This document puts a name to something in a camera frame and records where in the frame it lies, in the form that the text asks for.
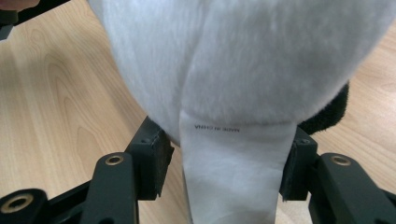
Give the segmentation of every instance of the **plush toy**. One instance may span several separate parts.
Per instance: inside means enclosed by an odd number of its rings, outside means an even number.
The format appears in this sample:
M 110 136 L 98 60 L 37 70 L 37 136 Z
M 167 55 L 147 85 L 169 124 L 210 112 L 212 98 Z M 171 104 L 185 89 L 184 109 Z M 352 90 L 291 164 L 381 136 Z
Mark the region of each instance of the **plush toy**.
M 396 15 L 394 0 L 90 4 L 132 95 L 182 148 L 195 224 L 274 223 L 297 124 L 340 92 Z

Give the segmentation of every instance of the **wooden surface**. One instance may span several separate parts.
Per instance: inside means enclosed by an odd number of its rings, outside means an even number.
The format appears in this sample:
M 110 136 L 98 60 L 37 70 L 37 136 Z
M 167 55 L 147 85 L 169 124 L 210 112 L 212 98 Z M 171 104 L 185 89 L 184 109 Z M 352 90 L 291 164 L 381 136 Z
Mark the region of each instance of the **wooden surface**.
M 123 151 L 145 117 L 123 84 L 106 34 L 84 0 L 15 28 L 0 42 L 0 197 L 44 189 L 50 198 L 92 177 Z M 357 160 L 396 192 L 396 23 L 351 81 L 346 117 L 316 134 L 319 152 Z M 186 223 L 180 150 L 141 223 Z M 309 223 L 306 202 L 279 203 L 276 223 Z

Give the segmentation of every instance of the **wooden table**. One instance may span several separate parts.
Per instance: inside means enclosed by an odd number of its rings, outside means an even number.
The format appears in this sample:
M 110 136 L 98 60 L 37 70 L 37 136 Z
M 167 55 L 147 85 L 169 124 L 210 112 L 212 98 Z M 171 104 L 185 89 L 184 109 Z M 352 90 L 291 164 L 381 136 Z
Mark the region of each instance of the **wooden table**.
M 15 28 L 0 42 L 0 197 L 44 189 L 50 198 L 92 177 L 96 161 L 123 151 L 146 116 L 114 64 L 84 0 Z M 346 117 L 315 134 L 319 152 L 359 161 L 396 192 L 396 23 L 351 80 Z M 180 150 L 141 223 L 186 223 Z M 276 223 L 309 223 L 306 202 L 279 203 Z

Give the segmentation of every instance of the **black fabric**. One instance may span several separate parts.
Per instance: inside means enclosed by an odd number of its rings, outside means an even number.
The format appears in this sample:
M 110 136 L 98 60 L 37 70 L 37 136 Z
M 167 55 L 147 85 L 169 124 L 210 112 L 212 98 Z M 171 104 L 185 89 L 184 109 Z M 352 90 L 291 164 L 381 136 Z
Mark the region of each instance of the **black fabric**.
M 320 110 L 314 117 L 299 124 L 299 127 L 308 134 L 326 130 L 337 124 L 345 115 L 349 84 L 340 90 L 337 96 Z

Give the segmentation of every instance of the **light wood floor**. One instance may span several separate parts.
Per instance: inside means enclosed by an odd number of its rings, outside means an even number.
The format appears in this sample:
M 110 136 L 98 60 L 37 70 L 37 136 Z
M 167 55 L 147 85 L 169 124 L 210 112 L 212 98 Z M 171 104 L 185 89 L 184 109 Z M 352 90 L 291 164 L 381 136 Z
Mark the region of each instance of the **light wood floor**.
M 359 161 L 396 192 L 396 23 L 351 81 L 344 120 L 316 134 L 319 151 Z M 123 151 L 145 117 L 124 86 L 106 34 L 84 0 L 13 30 L 0 42 L 0 197 L 44 189 L 50 198 L 92 177 L 96 161 Z M 179 149 L 142 224 L 186 223 Z M 306 202 L 279 203 L 276 223 L 309 223 Z

